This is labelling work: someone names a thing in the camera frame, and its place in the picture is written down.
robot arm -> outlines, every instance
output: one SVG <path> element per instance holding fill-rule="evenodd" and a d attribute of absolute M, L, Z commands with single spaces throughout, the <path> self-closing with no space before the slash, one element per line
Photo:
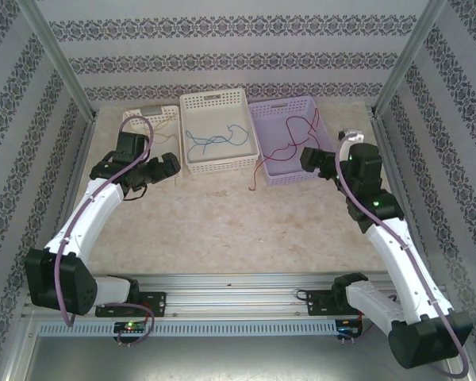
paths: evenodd
<path fill-rule="evenodd" d="M 30 249 L 25 257 L 25 272 L 33 304 L 58 310 L 59 303 L 54 286 L 56 253 L 63 244 L 60 261 L 60 284 L 67 312 L 84 315 L 93 306 L 107 303 L 135 302 L 139 294 L 137 281 L 113 276 L 93 277 L 88 272 L 91 249 L 111 213 L 124 201 L 130 190 L 146 190 L 180 171 L 178 159 L 172 153 L 158 158 L 142 160 L 131 170 L 108 183 L 94 197 L 92 194 L 123 168 L 144 154 L 147 138 L 134 133 L 120 132 L 117 149 L 108 153 L 90 173 L 85 194 L 68 221 L 44 250 Z M 80 212 L 83 205 L 91 202 Z M 69 225 L 75 224 L 69 237 Z"/>
<path fill-rule="evenodd" d="M 301 166 L 306 171 L 318 167 L 319 176 L 333 179 L 337 189 L 347 196 L 347 211 L 381 255 L 401 305 L 389 300 L 359 273 L 336 279 L 332 288 L 336 304 L 353 307 L 371 319 L 388 336 L 392 353 L 404 368 L 455 357 L 459 350 L 440 311 L 460 344 L 464 344 L 472 330 L 469 315 L 467 312 L 456 313 L 434 283 L 413 244 L 397 199 L 381 189 L 382 159 L 378 148 L 363 143 L 361 132 L 347 132 L 350 133 L 353 136 L 346 139 L 346 133 L 339 135 L 344 142 L 338 163 L 347 190 L 337 174 L 334 152 L 304 148 Z M 356 201 L 377 222 L 399 236 L 405 246 L 402 247 L 384 226 L 367 216 Z"/>

wall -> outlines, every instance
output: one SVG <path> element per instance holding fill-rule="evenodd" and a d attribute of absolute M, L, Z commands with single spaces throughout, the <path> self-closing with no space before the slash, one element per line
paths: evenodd
<path fill-rule="evenodd" d="M 373 104 L 427 0 L 44 0 L 94 107 L 243 87 Z"/>
<path fill-rule="evenodd" d="M 23 256 L 55 232 L 85 128 L 16 2 L 0 0 L 0 360 L 25 301 Z"/>
<path fill-rule="evenodd" d="M 432 273 L 474 321 L 476 362 L 476 0 L 446 4 L 383 123 Z"/>

purple plastic basket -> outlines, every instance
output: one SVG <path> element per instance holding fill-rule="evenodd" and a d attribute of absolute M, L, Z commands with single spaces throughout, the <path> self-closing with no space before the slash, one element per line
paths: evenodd
<path fill-rule="evenodd" d="M 264 156 L 271 156 L 271 153 L 277 148 L 284 148 L 288 143 L 292 143 L 289 131 L 286 127 L 286 119 L 292 116 L 305 117 L 312 122 L 316 111 L 316 103 L 312 97 L 296 97 L 275 99 L 274 101 L 257 102 L 248 105 L 254 121 L 255 131 L 257 133 L 259 149 L 261 151 L 261 161 Z M 319 170 L 314 172 L 305 172 L 301 169 L 300 156 L 303 147 L 317 148 L 317 142 L 308 135 L 309 125 L 299 118 L 289 120 L 290 130 L 294 141 L 301 143 L 310 138 L 305 144 L 297 147 L 296 155 L 287 161 L 267 160 L 263 166 L 267 175 L 268 185 L 289 184 L 295 181 L 314 179 Z M 335 151 L 332 141 L 326 131 L 322 116 L 319 116 L 319 123 L 314 126 L 316 132 L 312 134 L 317 138 L 321 149 L 325 151 Z M 289 147 L 284 151 L 275 153 L 275 159 L 286 159 L 293 155 L 294 148 Z"/>

patterned wallpaper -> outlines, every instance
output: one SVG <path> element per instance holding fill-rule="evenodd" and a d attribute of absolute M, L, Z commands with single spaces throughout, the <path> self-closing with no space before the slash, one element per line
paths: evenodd
<path fill-rule="evenodd" d="M 44 0 L 39 6 L 98 108 L 173 103 L 188 92 L 230 87 L 243 87 L 250 99 L 310 94 L 372 104 L 426 2 Z"/>
<path fill-rule="evenodd" d="M 0 363 L 25 301 L 23 257 L 55 232 L 85 128 L 16 2 L 0 0 Z"/>
<path fill-rule="evenodd" d="M 449 2 L 383 115 L 432 273 L 474 322 L 476 0 Z"/>

beige floor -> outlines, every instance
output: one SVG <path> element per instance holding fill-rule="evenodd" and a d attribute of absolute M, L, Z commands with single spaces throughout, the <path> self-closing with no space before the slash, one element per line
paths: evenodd
<path fill-rule="evenodd" d="M 361 102 L 319 105 L 329 132 L 374 135 Z M 90 169 L 114 149 L 123 109 L 100 110 L 79 198 Z M 347 215 L 344 196 L 321 179 L 268 187 L 259 171 L 191 175 L 149 187 L 123 202 L 95 243 L 94 274 L 384 271 L 385 266 Z"/>

